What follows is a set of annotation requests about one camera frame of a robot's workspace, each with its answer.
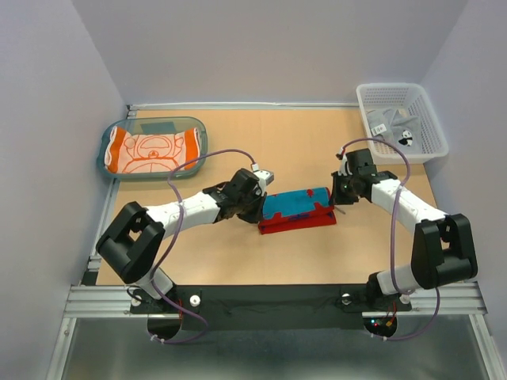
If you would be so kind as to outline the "grey cloth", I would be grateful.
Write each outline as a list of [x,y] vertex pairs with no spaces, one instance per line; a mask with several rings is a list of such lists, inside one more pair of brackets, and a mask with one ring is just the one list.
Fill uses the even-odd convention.
[[396,146],[405,155],[422,153],[421,120],[404,116],[398,109],[382,108],[366,113],[373,138]]

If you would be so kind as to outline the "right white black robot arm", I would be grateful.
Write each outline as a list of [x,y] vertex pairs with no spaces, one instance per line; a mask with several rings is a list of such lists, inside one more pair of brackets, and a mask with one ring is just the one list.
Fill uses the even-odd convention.
[[[364,299],[370,307],[382,309],[393,295],[431,290],[477,276],[475,244],[466,216],[450,215],[429,205],[389,171],[364,175],[335,172],[332,178],[331,205],[352,205],[366,199],[391,215],[390,268],[368,277]],[[410,262],[402,266],[395,264],[398,223],[413,235]]]

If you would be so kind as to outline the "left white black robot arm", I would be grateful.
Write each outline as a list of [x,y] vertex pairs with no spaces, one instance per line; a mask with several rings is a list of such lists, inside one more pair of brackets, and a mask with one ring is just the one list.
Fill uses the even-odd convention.
[[157,311],[169,311],[177,294],[173,281],[155,263],[162,241],[170,238],[174,246],[184,230],[233,217],[260,222],[266,188],[273,180],[268,170],[239,169],[229,181],[186,199],[177,196],[174,202],[150,207],[127,203],[99,237],[96,251],[124,284],[140,287]]

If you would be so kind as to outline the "orange and white towel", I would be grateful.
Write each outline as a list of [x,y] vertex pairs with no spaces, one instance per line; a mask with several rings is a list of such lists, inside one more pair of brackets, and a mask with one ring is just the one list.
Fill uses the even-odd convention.
[[176,134],[133,135],[115,126],[109,133],[103,163],[113,174],[165,173],[199,155],[196,128]]

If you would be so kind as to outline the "red and blue cloth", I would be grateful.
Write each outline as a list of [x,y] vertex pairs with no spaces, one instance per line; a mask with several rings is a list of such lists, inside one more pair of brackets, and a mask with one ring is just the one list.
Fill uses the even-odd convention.
[[330,205],[330,190],[326,187],[281,192],[266,197],[262,218],[258,223],[261,234],[275,234],[337,223],[334,207]]

